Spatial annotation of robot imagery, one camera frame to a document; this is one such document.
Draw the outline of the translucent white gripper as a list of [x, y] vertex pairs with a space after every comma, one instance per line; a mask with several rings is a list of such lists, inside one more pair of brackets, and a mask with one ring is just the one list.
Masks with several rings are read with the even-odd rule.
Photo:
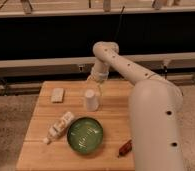
[[97, 81], [92, 75], [89, 75], [86, 80], [86, 87], [100, 90], [102, 88], [102, 81]]

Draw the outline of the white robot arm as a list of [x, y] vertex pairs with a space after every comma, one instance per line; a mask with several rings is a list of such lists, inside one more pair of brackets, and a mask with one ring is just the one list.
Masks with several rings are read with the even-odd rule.
[[93, 54], [92, 80], [105, 81], [114, 68], [133, 85], [129, 115], [135, 171], [186, 171], [177, 123], [183, 103], [180, 88], [120, 56], [115, 42], [95, 43]]

